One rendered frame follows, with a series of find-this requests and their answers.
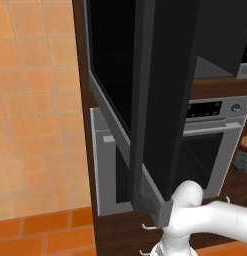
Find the dark brown wooden cabinet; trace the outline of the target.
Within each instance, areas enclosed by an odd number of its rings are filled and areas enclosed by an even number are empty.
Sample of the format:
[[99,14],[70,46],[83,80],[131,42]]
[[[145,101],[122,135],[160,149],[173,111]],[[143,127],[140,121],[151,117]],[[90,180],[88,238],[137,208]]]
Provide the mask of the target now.
[[[106,216],[100,216],[97,212],[90,110],[92,108],[100,109],[100,107],[88,82],[85,28],[83,21],[83,0],[72,0],[72,4],[75,23],[77,60],[81,82],[83,120],[85,128],[87,163],[90,180],[91,204],[93,210],[97,256],[141,256],[139,250],[142,250],[146,253],[151,252],[153,247],[161,240],[163,236],[163,228],[157,227],[157,230],[144,230],[142,228],[143,223],[146,226],[156,225],[154,224],[149,214],[139,213],[135,211],[133,207],[132,210],[129,212],[117,213]],[[192,100],[239,96],[247,96],[247,79],[235,79],[234,77],[214,79],[193,78],[189,102]],[[201,205],[206,205],[213,201],[227,202],[226,198],[222,196],[221,191],[218,196],[212,198],[205,198],[203,191],[203,199]],[[189,244],[197,253],[197,249],[199,246],[211,244],[216,236],[221,235],[212,233],[191,234]]]

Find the grey bowl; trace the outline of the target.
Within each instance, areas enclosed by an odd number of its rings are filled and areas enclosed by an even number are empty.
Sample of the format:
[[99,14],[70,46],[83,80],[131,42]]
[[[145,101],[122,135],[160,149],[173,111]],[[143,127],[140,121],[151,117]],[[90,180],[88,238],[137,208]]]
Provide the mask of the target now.
[[246,152],[238,151],[236,153],[233,167],[238,173],[247,172],[247,153]]

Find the silver built-in oven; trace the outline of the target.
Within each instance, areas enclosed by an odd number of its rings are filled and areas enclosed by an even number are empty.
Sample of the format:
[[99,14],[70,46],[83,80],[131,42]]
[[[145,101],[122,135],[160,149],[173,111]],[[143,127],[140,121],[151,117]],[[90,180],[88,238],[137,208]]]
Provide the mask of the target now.
[[[98,108],[90,110],[92,122],[102,118]],[[247,96],[192,100],[189,102],[186,124],[237,120],[243,127],[247,119]]]

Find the black microwave door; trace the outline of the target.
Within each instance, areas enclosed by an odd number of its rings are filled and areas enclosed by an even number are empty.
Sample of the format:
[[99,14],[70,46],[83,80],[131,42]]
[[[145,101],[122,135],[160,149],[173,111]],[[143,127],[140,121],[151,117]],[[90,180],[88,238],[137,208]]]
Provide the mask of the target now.
[[[204,0],[156,0],[141,194],[168,226],[193,84]],[[128,166],[136,0],[83,0],[88,82]]]

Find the black microwave oven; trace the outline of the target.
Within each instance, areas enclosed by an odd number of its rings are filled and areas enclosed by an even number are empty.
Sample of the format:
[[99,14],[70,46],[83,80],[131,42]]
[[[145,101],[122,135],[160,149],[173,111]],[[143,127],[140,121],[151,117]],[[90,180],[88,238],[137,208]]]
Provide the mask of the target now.
[[204,0],[195,79],[247,79],[247,0]]

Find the silver oven door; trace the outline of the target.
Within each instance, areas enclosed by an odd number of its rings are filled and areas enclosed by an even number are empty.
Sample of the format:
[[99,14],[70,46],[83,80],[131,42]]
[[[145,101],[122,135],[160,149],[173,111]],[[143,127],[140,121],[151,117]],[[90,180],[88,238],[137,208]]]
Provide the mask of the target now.
[[[219,122],[188,123],[184,130],[222,127]],[[186,136],[182,138],[174,184],[185,180],[197,182],[204,196],[217,196],[224,183],[242,128],[225,132]],[[97,211],[100,216],[132,210],[128,196],[128,168],[116,142],[104,143],[103,136],[112,136],[106,121],[99,118],[92,122],[94,169],[97,195]]]

